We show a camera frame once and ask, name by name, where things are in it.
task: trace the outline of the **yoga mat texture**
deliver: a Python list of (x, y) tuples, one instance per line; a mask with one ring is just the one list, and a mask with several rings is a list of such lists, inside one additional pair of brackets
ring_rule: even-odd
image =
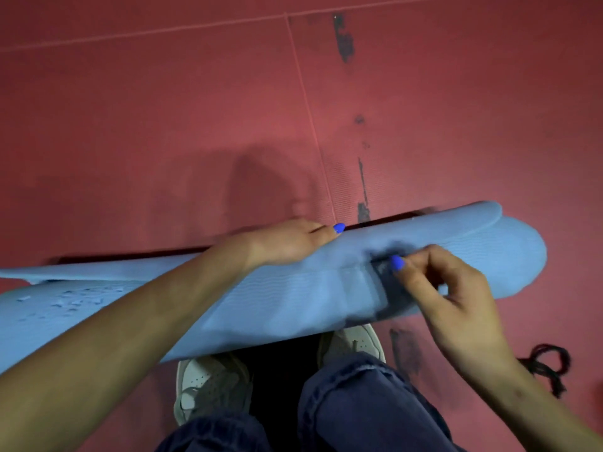
[[(346, 231), (299, 263), (263, 266), (249, 274), (162, 361), (414, 314), (416, 305), (384, 259), (431, 243), (483, 272), (497, 299), (522, 290), (546, 263), (538, 232), (503, 216), (491, 201)], [(0, 372), (194, 256), (0, 269), (0, 277), (33, 284), (0, 295)]]

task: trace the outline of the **jeans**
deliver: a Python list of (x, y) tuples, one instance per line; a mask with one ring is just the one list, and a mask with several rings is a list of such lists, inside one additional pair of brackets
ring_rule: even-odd
[[(306, 381), (297, 410), (304, 452), (458, 452), (440, 413), (378, 359), (354, 352)], [(258, 420), (243, 412), (192, 419), (157, 452), (273, 452)]]

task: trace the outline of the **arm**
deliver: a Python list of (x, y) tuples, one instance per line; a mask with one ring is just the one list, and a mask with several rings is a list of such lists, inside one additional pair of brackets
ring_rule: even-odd
[[(392, 262), (444, 356), (526, 450), (603, 450), (603, 440), (513, 356), (482, 273), (439, 246)], [(448, 296), (441, 296), (432, 283), (446, 283)]]
[(231, 237), (50, 341), (0, 376), (0, 449), (76, 448), (228, 288), (335, 237), (301, 219)]

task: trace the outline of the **hand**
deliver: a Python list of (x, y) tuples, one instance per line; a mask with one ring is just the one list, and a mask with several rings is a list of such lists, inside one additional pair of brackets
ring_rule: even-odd
[[(482, 273), (435, 245), (405, 258), (393, 256), (391, 263), (417, 301), (433, 340), (463, 377), (487, 377), (492, 370), (515, 368), (515, 357)], [(446, 297), (436, 289), (442, 283), (448, 285)]]
[(306, 219), (293, 219), (270, 227), (251, 231), (252, 260), (256, 266), (286, 265), (311, 255), (333, 241), (345, 225), (334, 227)]

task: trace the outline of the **white sneaker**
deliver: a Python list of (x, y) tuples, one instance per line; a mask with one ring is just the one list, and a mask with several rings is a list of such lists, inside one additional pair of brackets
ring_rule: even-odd
[(318, 367), (322, 368), (325, 364), (352, 352), (366, 352), (385, 363), (385, 353), (373, 327), (363, 325), (323, 333), (318, 343)]
[(253, 383), (231, 353), (178, 362), (174, 417), (178, 425), (217, 409), (249, 412)]

